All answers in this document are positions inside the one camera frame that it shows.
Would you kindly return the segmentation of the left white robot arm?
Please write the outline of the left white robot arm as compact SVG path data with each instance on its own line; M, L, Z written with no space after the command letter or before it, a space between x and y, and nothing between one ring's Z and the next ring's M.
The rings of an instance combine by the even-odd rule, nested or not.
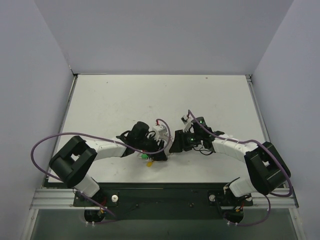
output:
M149 127L138 121L131 130L110 140L85 140L73 136L50 160L49 167L68 188L83 193L92 206L104 201L106 193L88 174L94 161L123 158L138 151L153 161L167 161L171 131L167 124Z

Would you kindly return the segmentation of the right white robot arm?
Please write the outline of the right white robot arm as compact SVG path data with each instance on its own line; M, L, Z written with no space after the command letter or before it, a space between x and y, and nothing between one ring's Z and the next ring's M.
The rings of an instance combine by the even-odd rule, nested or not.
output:
M237 177L227 183L223 188L226 197L237 199L251 193L266 196L290 179L289 168L271 142L240 141L223 131L213 131L202 116L191 119L186 115L181 120L184 129L175 131L170 153L200 147L210 154L224 154L245 163L248 177Z

